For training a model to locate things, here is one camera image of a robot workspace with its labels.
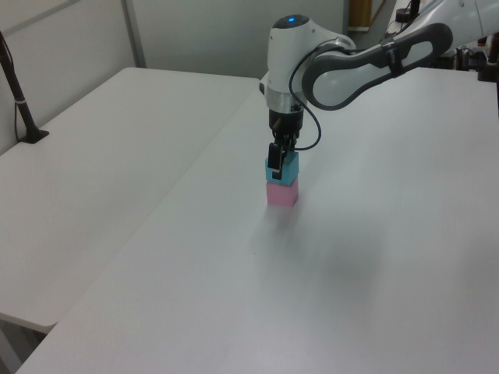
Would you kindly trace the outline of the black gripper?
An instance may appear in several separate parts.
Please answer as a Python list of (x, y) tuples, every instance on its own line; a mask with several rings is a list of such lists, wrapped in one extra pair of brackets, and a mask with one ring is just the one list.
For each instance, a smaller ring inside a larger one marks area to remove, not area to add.
[[(269, 110), (269, 128), (276, 143), (285, 144), (287, 153), (294, 152), (299, 132), (303, 127), (303, 111), (280, 113)], [(281, 180), (283, 147), (270, 143), (267, 169), (273, 179)]]

